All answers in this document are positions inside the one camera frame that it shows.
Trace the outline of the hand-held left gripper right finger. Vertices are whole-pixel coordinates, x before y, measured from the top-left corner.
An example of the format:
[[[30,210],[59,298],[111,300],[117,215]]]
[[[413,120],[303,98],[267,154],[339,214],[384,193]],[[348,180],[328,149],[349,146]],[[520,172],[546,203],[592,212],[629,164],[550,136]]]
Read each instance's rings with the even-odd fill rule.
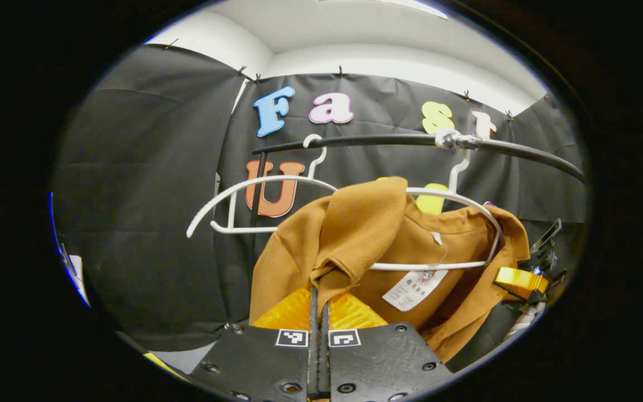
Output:
[[[329,401],[418,401],[454,374],[406,322],[331,329],[331,305],[320,320],[320,398]]]

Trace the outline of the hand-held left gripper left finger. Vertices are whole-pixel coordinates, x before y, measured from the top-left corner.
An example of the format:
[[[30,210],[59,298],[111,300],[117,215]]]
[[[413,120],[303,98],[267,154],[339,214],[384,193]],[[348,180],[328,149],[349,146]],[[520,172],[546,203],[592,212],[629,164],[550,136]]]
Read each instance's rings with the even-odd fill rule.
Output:
[[[191,372],[200,386],[239,401],[318,398],[317,292],[305,309],[308,331],[231,325]]]

